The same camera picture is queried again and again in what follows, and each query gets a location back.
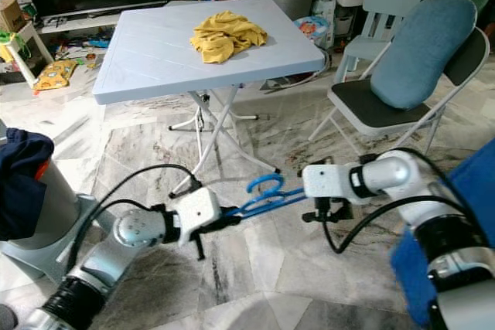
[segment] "cardboard box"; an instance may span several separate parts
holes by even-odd
[[[0,31],[18,32],[25,24],[17,0],[0,0]]]

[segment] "table leg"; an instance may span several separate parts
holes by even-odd
[[[199,110],[200,110],[200,109],[198,108],[198,109],[196,110],[196,113],[194,114],[194,116],[193,116],[193,117],[191,117],[188,121],[184,121],[184,122],[182,122],[182,123],[178,123],[178,124],[170,125],[170,126],[169,126],[169,130],[170,130],[170,131],[174,131],[174,130],[176,130],[176,129],[184,128],[184,127],[186,127],[187,125],[192,124],[194,121],[196,121],[196,122],[197,122],[197,118],[198,118],[198,111],[199,111]]]
[[[255,163],[256,165],[261,166],[262,168],[266,168],[267,170],[271,172],[280,172],[279,169],[277,169],[274,166],[271,166],[269,164],[266,164],[265,162],[262,162],[261,160],[258,160],[257,158],[249,155],[248,153],[244,152],[244,150],[239,146],[239,144],[230,136],[230,134],[225,130],[223,127],[225,118],[227,115],[230,113],[230,107],[232,106],[232,102],[234,102],[235,94],[237,93],[237,90],[239,89],[238,86],[233,86],[232,89],[230,90],[229,97],[227,98],[227,102],[224,106],[224,109],[220,113],[220,116],[218,118],[213,115],[213,113],[210,111],[208,105],[203,102],[201,97],[198,95],[197,92],[191,91],[189,92],[189,95],[194,99],[194,101],[197,103],[197,105],[200,107],[200,109],[206,113],[209,117],[210,120],[213,122],[215,125],[215,128],[213,130],[212,136],[203,152],[203,154],[200,156],[200,162],[196,165],[196,167],[192,170],[193,174],[196,174],[200,168],[203,166],[204,162],[207,160],[208,154],[211,152],[213,145],[217,139],[218,134],[221,132],[225,139],[230,142],[230,144],[247,160],[250,162]],[[186,182],[189,181],[189,177],[184,178],[171,192],[171,196],[175,195],[179,189],[186,184]]]
[[[217,99],[217,101],[220,103],[220,105],[222,105],[222,107],[225,107],[224,101],[220,98],[220,96],[217,94],[217,92],[215,92],[215,90],[213,90],[213,89],[210,90],[210,92]],[[236,120],[257,120],[257,119],[259,119],[258,115],[237,115],[232,110],[229,110],[229,115],[230,115],[230,117],[232,117],[232,119],[236,119]]]
[[[201,143],[201,132],[204,129],[204,123],[203,123],[203,114],[201,113],[201,109],[198,107],[198,110],[196,111],[196,115],[194,116],[194,127],[196,129],[196,140],[198,142],[198,152],[200,154],[200,158],[203,157],[203,145]]]

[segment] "blue fabric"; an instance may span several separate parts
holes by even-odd
[[[495,139],[450,173],[450,179],[473,208],[491,247],[495,247]],[[428,303],[436,290],[426,277],[428,262],[411,233],[406,232],[391,256],[391,265],[400,282],[412,319],[428,323]]]
[[[35,175],[53,148],[42,134],[7,129],[7,144],[0,146],[0,240],[34,234],[46,191]]]
[[[476,24],[470,0],[424,0],[412,9],[371,76],[371,89],[386,104],[417,107]]]

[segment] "tiled floor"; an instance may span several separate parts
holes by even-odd
[[[2,86],[0,118],[9,126],[49,135],[56,143],[53,158],[72,187],[96,197],[145,165],[196,164],[194,134],[167,130],[194,112],[190,98],[176,95],[98,106],[91,95],[95,77],[96,72],[78,67],[70,87],[37,97],[24,83]],[[258,121],[237,124],[240,143],[281,168],[288,188],[300,184],[296,172],[312,161],[327,156],[336,163],[356,159],[331,125],[316,141],[307,142],[331,108],[326,99],[331,78],[274,94],[265,94],[258,89],[261,83],[253,83],[238,94],[238,113],[260,114]],[[490,57],[447,107],[430,152],[444,170],[457,166],[495,135],[493,81],[495,58]],[[448,88],[443,80],[430,101]],[[214,100],[212,105],[218,107]],[[363,138],[348,124],[345,128],[368,151],[385,150],[397,138]],[[415,134],[408,145],[420,148],[424,136]],[[250,197],[245,186],[263,173],[218,141],[199,178],[217,192],[223,206],[232,206]],[[172,204],[167,194],[179,180],[175,172],[150,172],[129,182],[115,197],[147,205]],[[365,206],[356,214],[373,209]],[[311,202],[301,202],[206,235],[204,261],[196,260],[190,244],[180,249],[160,246],[145,254],[92,329],[414,328],[388,264],[388,251],[402,229],[398,215],[379,219],[345,254],[336,256],[319,226],[301,221],[310,210]],[[342,236],[351,224],[333,226],[333,232]],[[21,319],[55,289],[45,278],[25,275],[3,256],[0,272],[0,302],[10,304]]]

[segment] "crumpled yellow shirt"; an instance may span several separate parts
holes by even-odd
[[[268,34],[243,15],[224,11],[208,17],[194,28],[191,44],[204,63],[222,63],[252,44],[262,46]]]

